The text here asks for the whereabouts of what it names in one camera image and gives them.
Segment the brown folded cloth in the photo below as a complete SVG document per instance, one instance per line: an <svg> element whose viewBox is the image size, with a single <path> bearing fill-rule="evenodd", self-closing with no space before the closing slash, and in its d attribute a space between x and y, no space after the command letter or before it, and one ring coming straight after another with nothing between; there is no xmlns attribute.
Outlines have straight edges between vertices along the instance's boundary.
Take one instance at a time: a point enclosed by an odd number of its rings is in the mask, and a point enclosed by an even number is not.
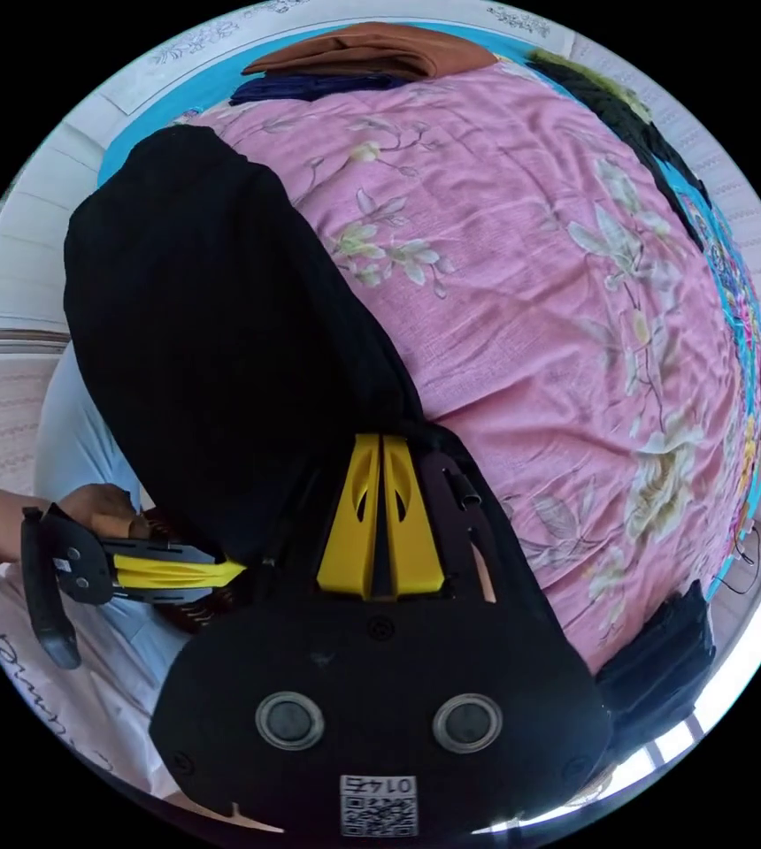
<svg viewBox="0 0 761 849"><path fill-rule="evenodd" d="M276 50L242 73L389 73L404 80L445 77L494 65L489 50L456 35L370 22Z"/></svg>

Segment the person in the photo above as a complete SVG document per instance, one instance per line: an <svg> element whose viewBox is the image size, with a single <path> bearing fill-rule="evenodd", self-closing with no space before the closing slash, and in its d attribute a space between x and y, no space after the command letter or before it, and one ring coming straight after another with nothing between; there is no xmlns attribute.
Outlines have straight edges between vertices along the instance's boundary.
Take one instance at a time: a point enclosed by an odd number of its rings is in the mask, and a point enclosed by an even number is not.
<svg viewBox="0 0 761 849"><path fill-rule="evenodd" d="M35 448L35 495L0 490L0 663L45 725L98 767L199 814L150 740L148 724L169 668L189 639L150 606L101 607L63 597L82 664L59 669L29 622L18 564L24 507L53 501L95 532L107 523L144 533L141 485L88 394L69 343L48 385ZM257 825L235 816L228 822Z"/></svg>

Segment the hand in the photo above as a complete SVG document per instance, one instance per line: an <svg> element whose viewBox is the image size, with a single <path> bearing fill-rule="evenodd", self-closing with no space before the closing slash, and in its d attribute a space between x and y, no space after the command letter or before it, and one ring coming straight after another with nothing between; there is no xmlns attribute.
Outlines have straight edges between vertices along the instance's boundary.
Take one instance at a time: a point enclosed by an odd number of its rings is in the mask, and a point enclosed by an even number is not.
<svg viewBox="0 0 761 849"><path fill-rule="evenodd" d="M136 513L130 493L114 484L86 484L58 503L75 522L100 537L145 539L150 530L144 516Z"/></svg>

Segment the white fabric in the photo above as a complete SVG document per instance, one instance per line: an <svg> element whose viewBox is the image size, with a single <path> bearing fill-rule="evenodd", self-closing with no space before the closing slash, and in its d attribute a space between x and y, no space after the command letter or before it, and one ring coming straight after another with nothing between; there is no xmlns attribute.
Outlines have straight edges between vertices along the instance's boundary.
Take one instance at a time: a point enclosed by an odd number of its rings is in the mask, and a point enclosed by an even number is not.
<svg viewBox="0 0 761 849"><path fill-rule="evenodd" d="M58 501L114 483L138 502L139 484L82 383L73 348L59 360L38 429L35 494ZM27 704L69 746L128 784L164 799L179 791L150 740L159 690L186 635L149 605L102 608L63 598L82 665L55 666L33 634L20 567L0 569L0 663Z"/></svg>

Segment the window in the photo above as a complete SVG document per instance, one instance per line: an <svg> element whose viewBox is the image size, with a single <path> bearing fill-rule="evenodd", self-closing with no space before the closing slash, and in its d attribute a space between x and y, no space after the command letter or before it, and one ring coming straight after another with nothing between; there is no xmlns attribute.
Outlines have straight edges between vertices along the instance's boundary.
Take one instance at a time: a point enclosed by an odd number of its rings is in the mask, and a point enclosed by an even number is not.
<svg viewBox="0 0 761 849"><path fill-rule="evenodd" d="M696 700L696 719L707 734L737 701L761 665L761 604L714 677Z"/></svg>
<svg viewBox="0 0 761 849"><path fill-rule="evenodd" d="M690 748L695 743L687 723L679 723L655 742L667 763L673 758L677 758L685 749Z"/></svg>
<svg viewBox="0 0 761 849"><path fill-rule="evenodd" d="M652 763L652 759L649 757L649 753L645 749L635 752L625 763L621 763L614 770L610 785L599 798L605 799L612 793L625 790L635 781L640 781L641 778L645 778L647 775L650 775L654 769L655 765ZM482 834L485 831L507 831L509 828L514 828L516 826L525 828L527 825L534 825L538 822L546 822L547 820L557 819L559 816L570 814L572 811L577 809L577 807L568 806L556 807L554 810L548 811L546 814L541 816L537 816L533 820L498 822L496 825L492 826L492 828L482 829L475 833Z"/></svg>

